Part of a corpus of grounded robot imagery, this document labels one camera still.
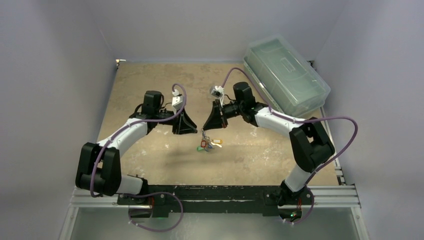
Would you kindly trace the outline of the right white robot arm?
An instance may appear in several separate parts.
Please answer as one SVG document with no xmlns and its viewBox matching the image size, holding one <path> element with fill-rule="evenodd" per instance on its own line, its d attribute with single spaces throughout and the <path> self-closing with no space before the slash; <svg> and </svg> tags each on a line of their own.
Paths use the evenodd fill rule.
<svg viewBox="0 0 424 240">
<path fill-rule="evenodd" d="M 203 125 L 203 130 L 223 129 L 230 118 L 241 116 L 255 127 L 279 133 L 290 140 L 295 166 L 280 185 L 279 201 L 292 204 L 300 198 L 312 173 L 335 153 L 323 125 L 317 118 L 294 120 L 289 116 L 274 112 L 268 105 L 256 101 L 247 82 L 233 85 L 235 100 L 224 103 L 224 89 L 214 86 L 210 94 L 215 97 L 211 113 Z"/>
</svg>

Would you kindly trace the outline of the metal keyring holder with keys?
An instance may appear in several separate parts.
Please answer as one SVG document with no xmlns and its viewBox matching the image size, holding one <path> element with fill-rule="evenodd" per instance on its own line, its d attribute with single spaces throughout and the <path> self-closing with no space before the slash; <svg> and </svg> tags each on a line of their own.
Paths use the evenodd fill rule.
<svg viewBox="0 0 424 240">
<path fill-rule="evenodd" d="M 218 147 L 216 145 L 211 144 L 212 139 L 217 139 L 217 138 L 210 138 L 206 134 L 206 131 L 202 128 L 201 129 L 201 141 L 202 140 L 206 140 L 207 141 L 207 147 L 203 148 L 202 151 L 198 151 L 198 152 L 209 152 L 209 151 L 211 151 L 211 150 L 213 150 L 215 148 L 222 148 L 223 147 L 223 146 L 222 147 Z"/>
</svg>

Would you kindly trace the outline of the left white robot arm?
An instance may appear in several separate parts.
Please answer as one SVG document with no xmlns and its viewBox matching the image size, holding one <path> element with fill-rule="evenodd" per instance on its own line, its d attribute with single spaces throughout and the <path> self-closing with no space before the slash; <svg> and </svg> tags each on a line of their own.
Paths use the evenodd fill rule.
<svg viewBox="0 0 424 240">
<path fill-rule="evenodd" d="M 186 93 L 172 91 L 171 110 L 164 104 L 160 91 L 148 90 L 127 121 L 112 135 L 97 143 L 85 143 L 80 152 L 75 185 L 87 190 L 93 198 L 129 195 L 138 205 L 149 199 L 148 181 L 143 177 L 124 175 L 121 157 L 158 124 L 172 127 L 175 135 L 196 134 L 196 124 L 188 117 Z"/>
</svg>

